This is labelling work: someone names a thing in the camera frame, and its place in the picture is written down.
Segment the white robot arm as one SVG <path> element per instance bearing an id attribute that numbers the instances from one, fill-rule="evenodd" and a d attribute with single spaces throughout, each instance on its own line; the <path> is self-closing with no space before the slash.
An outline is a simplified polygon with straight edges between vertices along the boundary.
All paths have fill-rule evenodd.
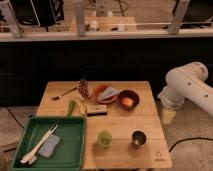
<path id="1" fill-rule="evenodd" d="M 168 125 L 176 111 L 189 99 L 213 117 L 213 87 L 205 83 L 208 69 L 201 62 L 192 62 L 171 69 L 166 74 L 167 85 L 158 94 L 163 109 L 162 123 Z"/>

